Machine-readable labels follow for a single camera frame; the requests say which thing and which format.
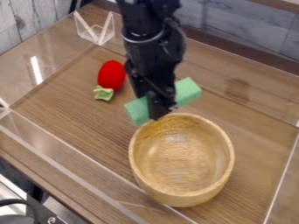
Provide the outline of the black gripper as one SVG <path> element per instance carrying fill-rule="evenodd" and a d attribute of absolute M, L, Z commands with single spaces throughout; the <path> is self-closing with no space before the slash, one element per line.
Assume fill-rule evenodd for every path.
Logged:
<path fill-rule="evenodd" d="M 149 118 L 157 120 L 171 112 L 175 105 L 175 69 L 183 61 L 185 36 L 123 36 L 123 40 L 125 72 L 135 97 L 147 95 Z"/>

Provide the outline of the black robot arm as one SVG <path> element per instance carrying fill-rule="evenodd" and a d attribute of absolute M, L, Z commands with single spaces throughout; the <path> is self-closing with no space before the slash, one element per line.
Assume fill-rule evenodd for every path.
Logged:
<path fill-rule="evenodd" d="M 175 12 L 180 0 L 116 0 L 125 47 L 125 71 L 135 96 L 147 99 L 149 118 L 176 106 L 175 69 L 183 61 L 185 34 Z"/>

